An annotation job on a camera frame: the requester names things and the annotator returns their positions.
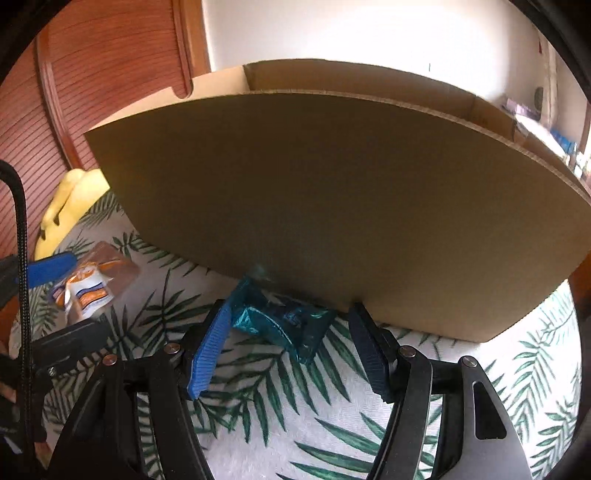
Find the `wooden slatted wardrobe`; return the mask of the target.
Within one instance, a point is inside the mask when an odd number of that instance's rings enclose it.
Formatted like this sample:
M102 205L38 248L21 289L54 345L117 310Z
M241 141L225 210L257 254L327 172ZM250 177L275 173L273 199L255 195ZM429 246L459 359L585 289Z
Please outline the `wooden slatted wardrobe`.
M1 158L24 186L28 245L65 174L97 162L84 134L161 89L179 98L211 70L201 1L72 1L1 85Z

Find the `palm leaf bed sheet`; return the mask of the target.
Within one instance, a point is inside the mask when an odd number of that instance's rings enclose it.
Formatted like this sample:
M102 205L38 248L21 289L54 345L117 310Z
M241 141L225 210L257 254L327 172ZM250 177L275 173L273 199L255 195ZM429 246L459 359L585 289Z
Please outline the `palm leaf bed sheet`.
M107 243L139 276L102 313L108 347L144 357L204 319L235 281L142 240L112 193L60 242L77 256ZM504 403L532 476L545 477L574 436L581 391L580 333L568 284L494 340L473 344L408 329L394 336L424 355L477 359ZM371 389L348 323L335 319L314 361L232 332L211 385L188 411L218 479L362 479L391 406Z

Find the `teal candy wrapper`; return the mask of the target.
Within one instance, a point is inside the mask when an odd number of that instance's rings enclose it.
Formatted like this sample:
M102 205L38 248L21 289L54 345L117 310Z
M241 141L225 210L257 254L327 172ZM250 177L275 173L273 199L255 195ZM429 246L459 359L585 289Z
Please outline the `teal candy wrapper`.
M280 346L298 363L310 364L337 312L290 297L270 299L245 277L228 297L231 325L240 332Z

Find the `orange white biscuit pack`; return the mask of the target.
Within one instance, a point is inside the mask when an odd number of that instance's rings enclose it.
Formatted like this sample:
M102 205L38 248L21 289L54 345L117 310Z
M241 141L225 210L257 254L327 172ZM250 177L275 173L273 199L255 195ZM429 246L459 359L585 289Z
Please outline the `orange white biscuit pack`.
M112 245L100 241L48 294L67 325L98 315L139 276L140 268Z

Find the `brown cardboard box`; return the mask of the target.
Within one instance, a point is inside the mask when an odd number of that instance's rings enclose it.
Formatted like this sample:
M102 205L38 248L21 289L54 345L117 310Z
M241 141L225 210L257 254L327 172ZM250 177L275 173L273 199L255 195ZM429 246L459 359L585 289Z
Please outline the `brown cardboard box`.
M249 63L85 138L149 243L426 333L488 341L590 251L590 191L557 155L488 101L409 72Z

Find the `yellow Pikachu plush toy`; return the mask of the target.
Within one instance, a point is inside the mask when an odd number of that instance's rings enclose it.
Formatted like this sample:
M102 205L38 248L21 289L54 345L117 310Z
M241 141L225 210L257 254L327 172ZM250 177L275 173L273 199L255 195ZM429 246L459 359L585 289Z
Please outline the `yellow Pikachu plush toy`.
M68 171L42 217L33 258L40 260L51 256L76 223L108 190L109 185L100 169Z

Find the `patterned window curtain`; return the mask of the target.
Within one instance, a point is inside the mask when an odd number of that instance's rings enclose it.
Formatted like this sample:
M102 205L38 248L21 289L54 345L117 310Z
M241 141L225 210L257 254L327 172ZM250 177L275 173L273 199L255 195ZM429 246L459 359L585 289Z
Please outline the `patterned window curtain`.
M550 130L558 118L558 54L541 32L538 36L544 65L541 123Z

